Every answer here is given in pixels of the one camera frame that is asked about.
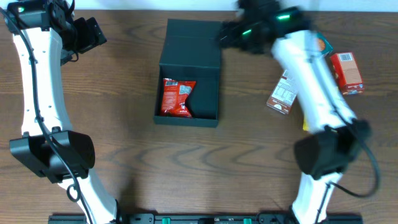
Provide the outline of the dark green box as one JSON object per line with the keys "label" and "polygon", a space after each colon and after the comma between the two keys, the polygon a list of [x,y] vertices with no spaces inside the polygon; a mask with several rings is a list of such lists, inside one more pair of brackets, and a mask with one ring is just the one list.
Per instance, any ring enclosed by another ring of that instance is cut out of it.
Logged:
{"label": "dark green box", "polygon": [[[154,111],[155,124],[215,128],[221,73],[219,21],[169,19],[159,62],[159,81]],[[195,81],[187,98],[191,118],[162,116],[163,79]]]}

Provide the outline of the teal Chunkies cookie box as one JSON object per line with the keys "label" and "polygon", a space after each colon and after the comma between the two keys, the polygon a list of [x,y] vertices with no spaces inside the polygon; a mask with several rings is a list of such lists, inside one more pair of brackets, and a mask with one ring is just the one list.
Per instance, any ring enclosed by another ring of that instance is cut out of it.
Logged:
{"label": "teal Chunkies cookie box", "polygon": [[322,57],[326,57],[330,55],[333,51],[332,45],[329,43],[329,41],[326,39],[326,37],[321,34],[320,32],[317,33],[317,40],[320,48],[320,52]]}

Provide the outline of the red snack bag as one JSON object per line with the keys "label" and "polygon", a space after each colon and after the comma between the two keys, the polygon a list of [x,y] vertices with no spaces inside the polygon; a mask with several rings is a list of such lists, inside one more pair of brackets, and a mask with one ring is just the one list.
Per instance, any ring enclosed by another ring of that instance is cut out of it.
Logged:
{"label": "red snack bag", "polygon": [[170,78],[163,79],[164,93],[160,114],[180,118],[192,118],[186,100],[193,91],[196,81],[178,81]]}

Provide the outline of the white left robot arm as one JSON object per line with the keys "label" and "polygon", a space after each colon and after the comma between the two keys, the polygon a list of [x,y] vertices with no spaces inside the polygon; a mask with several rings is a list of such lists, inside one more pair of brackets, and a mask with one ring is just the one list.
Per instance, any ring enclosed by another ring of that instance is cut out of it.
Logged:
{"label": "white left robot arm", "polygon": [[19,55],[24,92],[22,136],[11,154],[35,175],[66,191],[82,223],[121,223],[118,201],[97,176],[88,135],[74,132],[65,106],[61,67],[106,42],[96,19],[74,17],[73,2],[14,1],[1,9]]}

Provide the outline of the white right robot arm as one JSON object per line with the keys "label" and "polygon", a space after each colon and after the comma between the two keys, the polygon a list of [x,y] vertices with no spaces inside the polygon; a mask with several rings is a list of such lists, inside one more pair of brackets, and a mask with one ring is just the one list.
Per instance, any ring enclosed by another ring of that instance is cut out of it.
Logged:
{"label": "white right robot arm", "polygon": [[278,1],[239,0],[242,15],[224,22],[219,42],[271,55],[292,76],[306,117],[309,136],[294,145],[301,171],[298,195],[290,207],[289,223],[326,223],[326,208],[339,180],[361,151],[371,129],[345,102],[322,57],[310,19],[297,7]]}

